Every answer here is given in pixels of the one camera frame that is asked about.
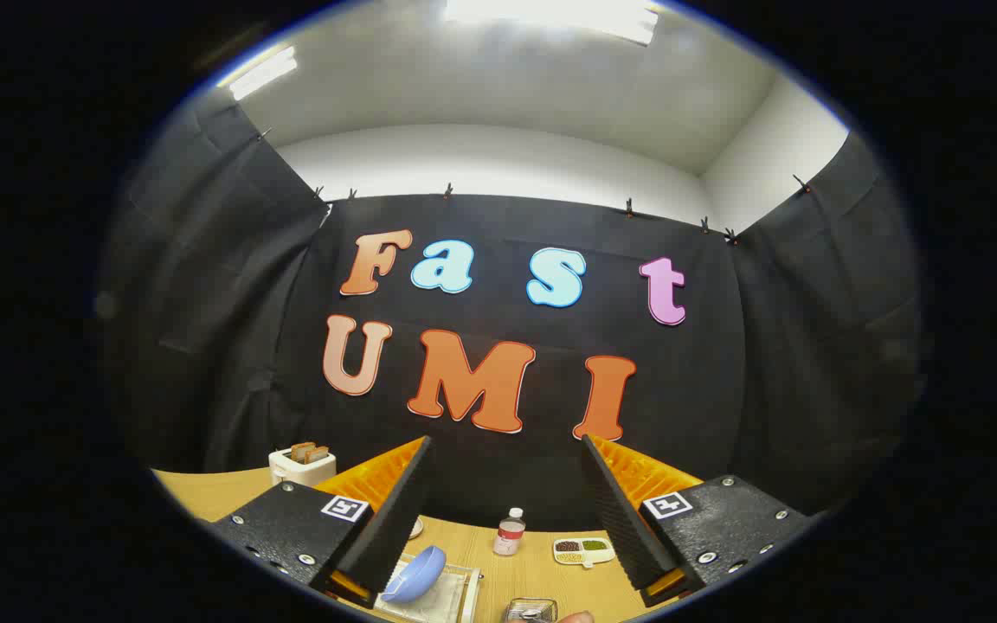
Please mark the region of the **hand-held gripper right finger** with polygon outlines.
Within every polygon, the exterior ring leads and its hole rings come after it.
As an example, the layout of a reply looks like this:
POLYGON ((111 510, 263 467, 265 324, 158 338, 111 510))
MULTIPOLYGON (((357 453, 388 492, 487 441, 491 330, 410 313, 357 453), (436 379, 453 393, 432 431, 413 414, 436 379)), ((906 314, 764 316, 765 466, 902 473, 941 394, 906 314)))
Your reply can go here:
POLYGON ((598 435, 582 449, 598 520, 646 607, 742 575, 815 524, 740 476, 700 480, 598 435))

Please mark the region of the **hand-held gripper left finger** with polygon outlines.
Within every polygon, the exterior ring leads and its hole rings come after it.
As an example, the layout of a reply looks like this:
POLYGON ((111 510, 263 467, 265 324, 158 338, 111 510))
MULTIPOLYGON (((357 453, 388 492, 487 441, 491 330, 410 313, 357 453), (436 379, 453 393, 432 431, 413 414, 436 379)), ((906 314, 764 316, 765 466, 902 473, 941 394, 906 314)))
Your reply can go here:
POLYGON ((433 441, 422 435, 319 485, 282 481, 205 525, 266 570, 372 608, 420 516, 433 466, 433 441))

